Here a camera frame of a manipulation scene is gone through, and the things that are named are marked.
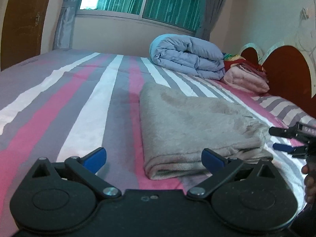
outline human hand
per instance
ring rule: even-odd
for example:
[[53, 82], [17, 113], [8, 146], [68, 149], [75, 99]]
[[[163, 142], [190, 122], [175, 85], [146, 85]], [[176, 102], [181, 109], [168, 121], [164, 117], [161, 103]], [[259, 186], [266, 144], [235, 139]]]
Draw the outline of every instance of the human hand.
[[313, 174], [310, 169], [308, 168], [308, 165], [305, 165], [302, 167], [302, 173], [308, 174], [305, 178], [305, 201], [307, 203], [313, 204], [316, 197], [316, 177], [315, 174]]

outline metal screw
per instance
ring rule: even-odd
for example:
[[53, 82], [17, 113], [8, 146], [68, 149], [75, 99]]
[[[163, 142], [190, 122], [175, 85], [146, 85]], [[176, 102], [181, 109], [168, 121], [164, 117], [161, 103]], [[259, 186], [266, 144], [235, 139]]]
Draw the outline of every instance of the metal screw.
[[156, 199], [158, 199], [159, 198], [159, 196], [158, 195], [151, 195], [151, 197], [150, 197], [152, 200], [156, 200]]
[[107, 187], [103, 190], [103, 193], [107, 196], [115, 196], [118, 194], [118, 189], [115, 187]]
[[196, 196], [202, 196], [205, 194], [205, 189], [202, 187], [192, 187], [189, 192]]

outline wooden door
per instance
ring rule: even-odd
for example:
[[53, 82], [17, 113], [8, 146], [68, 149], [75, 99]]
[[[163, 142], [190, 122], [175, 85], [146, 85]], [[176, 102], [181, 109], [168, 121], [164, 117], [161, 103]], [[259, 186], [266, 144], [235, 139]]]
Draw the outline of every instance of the wooden door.
[[9, 0], [1, 38], [1, 70], [40, 54], [49, 0]]

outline light blue comforter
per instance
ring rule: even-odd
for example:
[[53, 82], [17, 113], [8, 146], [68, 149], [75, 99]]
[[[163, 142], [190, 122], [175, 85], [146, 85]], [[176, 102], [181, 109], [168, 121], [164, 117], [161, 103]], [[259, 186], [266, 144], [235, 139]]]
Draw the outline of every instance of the light blue comforter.
[[153, 63], [165, 69], [213, 80], [225, 74], [221, 50], [199, 38], [161, 35], [151, 43], [149, 53]]

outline curtain tie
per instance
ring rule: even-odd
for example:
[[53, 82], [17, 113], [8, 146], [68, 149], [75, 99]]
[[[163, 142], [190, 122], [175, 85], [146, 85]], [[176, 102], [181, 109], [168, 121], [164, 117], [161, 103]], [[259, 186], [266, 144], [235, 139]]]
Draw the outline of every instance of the curtain tie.
[[64, 1], [63, 5], [61, 5], [62, 8], [68, 8], [68, 7], [77, 7], [77, 1]]

